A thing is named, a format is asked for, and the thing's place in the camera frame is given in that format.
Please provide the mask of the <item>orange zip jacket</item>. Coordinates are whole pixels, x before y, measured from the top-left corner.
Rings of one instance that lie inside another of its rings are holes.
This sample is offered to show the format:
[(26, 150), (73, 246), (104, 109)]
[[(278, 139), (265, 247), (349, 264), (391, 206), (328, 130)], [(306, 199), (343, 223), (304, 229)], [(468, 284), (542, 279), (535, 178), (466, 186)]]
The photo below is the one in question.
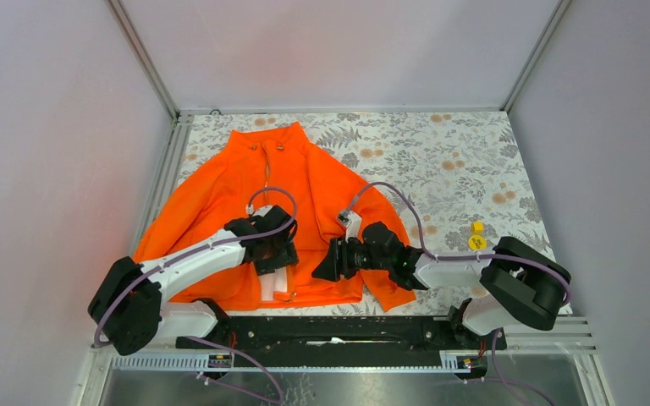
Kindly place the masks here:
[(169, 197), (141, 238), (133, 258), (156, 259), (213, 235), (245, 214), (248, 203), (277, 205), (296, 215), (299, 261), (285, 269), (285, 283), (264, 291), (255, 267), (244, 264), (198, 282), (178, 302), (213, 299), (225, 310), (314, 307), (355, 303), (371, 293), (383, 310), (412, 302), (384, 270), (360, 271), (329, 282), (312, 272), (344, 229), (338, 214), (352, 206), (365, 224), (384, 223), (408, 241), (398, 212), (377, 190), (326, 151), (312, 144), (298, 123), (279, 129), (233, 132), (223, 150), (201, 165)]

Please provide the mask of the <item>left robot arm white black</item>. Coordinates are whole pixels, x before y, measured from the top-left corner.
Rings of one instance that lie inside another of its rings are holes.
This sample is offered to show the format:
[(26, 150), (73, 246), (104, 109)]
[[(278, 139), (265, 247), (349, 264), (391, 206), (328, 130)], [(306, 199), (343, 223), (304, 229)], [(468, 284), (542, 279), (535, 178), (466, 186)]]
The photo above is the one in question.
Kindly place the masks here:
[(116, 260), (87, 307), (96, 323), (93, 343), (131, 355), (153, 340), (198, 337), (207, 347), (226, 342), (229, 326), (214, 299), (174, 303), (194, 284), (243, 264), (271, 265), (295, 247), (295, 217), (280, 206), (264, 206), (227, 222), (212, 236), (154, 260)]

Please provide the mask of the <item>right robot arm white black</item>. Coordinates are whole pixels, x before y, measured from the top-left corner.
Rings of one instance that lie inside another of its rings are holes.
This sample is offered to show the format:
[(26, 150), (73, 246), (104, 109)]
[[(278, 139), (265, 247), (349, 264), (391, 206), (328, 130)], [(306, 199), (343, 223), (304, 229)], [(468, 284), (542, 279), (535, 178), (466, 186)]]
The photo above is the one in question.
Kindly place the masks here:
[(382, 222), (363, 228), (342, 219), (344, 235), (332, 239), (312, 276), (337, 282), (366, 270), (386, 271), (406, 290), (444, 286), (483, 288), (486, 295), (454, 309), (451, 335), (462, 348), (473, 348), (497, 328), (523, 325), (550, 331), (570, 298), (570, 274), (514, 237), (502, 237), (491, 249), (467, 255), (432, 255), (409, 246)]

